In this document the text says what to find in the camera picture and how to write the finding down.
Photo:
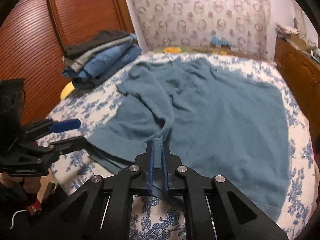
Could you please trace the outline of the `left hand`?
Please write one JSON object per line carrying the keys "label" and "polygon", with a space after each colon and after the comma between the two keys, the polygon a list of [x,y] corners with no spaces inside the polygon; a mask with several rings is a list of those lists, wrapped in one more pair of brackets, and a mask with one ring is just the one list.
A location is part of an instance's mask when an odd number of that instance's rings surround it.
{"label": "left hand", "polygon": [[7,173],[1,173],[1,184],[7,188],[14,188],[16,185],[22,185],[26,193],[37,194],[41,188],[40,177],[11,177]]}

